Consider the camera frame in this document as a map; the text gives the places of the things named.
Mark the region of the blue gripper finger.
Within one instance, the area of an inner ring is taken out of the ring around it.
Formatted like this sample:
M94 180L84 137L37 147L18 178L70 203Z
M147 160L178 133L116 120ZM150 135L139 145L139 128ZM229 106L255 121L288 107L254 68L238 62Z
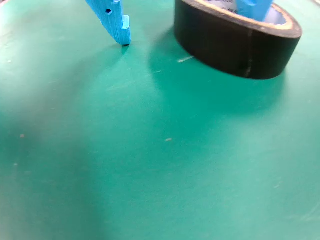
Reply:
M131 44L130 17L124 15L121 0L86 0L86 3L118 44Z
M271 12L270 8L273 0L236 0L237 13L249 19L259 22L274 23L276 15Z

